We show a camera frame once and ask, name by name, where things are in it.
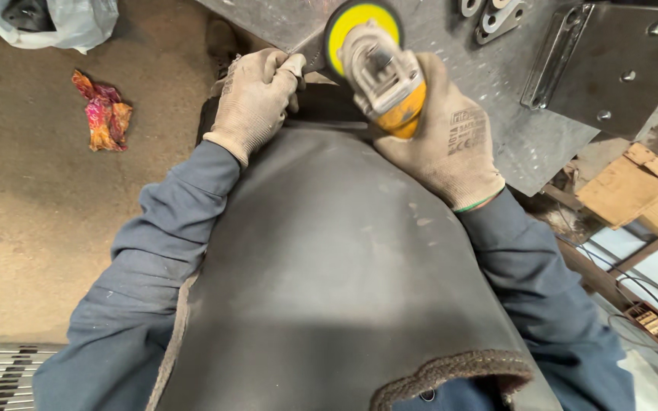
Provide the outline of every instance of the white plastic bag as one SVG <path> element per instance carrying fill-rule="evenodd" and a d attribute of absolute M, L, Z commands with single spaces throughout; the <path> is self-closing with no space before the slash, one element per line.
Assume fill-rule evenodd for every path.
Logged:
<path fill-rule="evenodd" d="M 0 36 L 19 48 L 74 48 L 85 54 L 105 42 L 118 19 L 116 0 L 48 0 L 56 32 L 28 33 L 2 19 L 10 0 L 0 0 Z"/>

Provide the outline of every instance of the glove cuff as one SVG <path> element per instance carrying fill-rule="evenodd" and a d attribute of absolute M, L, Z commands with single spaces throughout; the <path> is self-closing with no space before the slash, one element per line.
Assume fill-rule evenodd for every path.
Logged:
<path fill-rule="evenodd" d="M 463 184 L 444 184 L 440 190 L 442 199 L 448 204 L 454 213 L 461 213 L 473 209 L 475 206 L 487 201 L 497 195 L 505 188 L 505 179 L 498 171 L 477 175 L 475 178 L 468 176 L 461 180 L 453 179 L 452 182 L 463 181 Z"/>
<path fill-rule="evenodd" d="M 245 170 L 248 167 L 248 157 L 250 156 L 250 150 L 246 148 L 240 141 L 235 138 L 225 137 L 219 132 L 206 132 L 202 136 L 203 140 L 211 141 L 225 150 L 228 150 L 233 157 L 240 162 L 241 170 Z"/>

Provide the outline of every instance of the shoe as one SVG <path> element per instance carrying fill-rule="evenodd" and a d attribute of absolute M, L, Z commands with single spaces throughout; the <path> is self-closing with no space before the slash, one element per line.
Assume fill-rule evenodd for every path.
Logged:
<path fill-rule="evenodd" d="M 238 40 L 226 21 L 213 20 L 207 27 L 207 54 L 215 64 L 215 80 L 224 78 L 238 56 Z"/>

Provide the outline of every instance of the workbench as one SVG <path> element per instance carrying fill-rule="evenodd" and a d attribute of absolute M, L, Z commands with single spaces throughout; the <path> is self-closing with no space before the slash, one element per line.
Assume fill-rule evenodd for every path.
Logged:
<path fill-rule="evenodd" d="M 324 24 L 342 0 L 199 0 L 227 20 L 288 53 L 323 66 Z M 527 0 L 521 24 L 480 46 L 481 11 L 463 18 L 458 0 L 389 0 L 401 16 L 404 47 L 444 61 L 461 91 L 489 114 L 495 165 L 507 183 L 532 196 L 599 130 L 549 110 L 520 104 L 554 12 L 567 2 Z"/>

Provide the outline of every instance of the work glove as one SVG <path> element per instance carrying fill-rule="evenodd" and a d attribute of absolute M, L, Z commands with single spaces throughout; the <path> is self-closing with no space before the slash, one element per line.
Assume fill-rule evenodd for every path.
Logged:
<path fill-rule="evenodd" d="M 505 187 L 494 167 L 489 117 L 449 81 L 433 53 L 418 53 L 427 94 L 415 134 L 387 136 L 375 148 L 441 197 L 454 212 L 473 209 Z"/>
<path fill-rule="evenodd" d="M 221 145 L 248 166 L 250 154 L 265 144 L 283 125 L 286 109 L 298 110 L 296 89 L 302 54 L 266 48 L 238 57 L 213 92 L 222 92 L 215 123 L 204 140 Z"/>

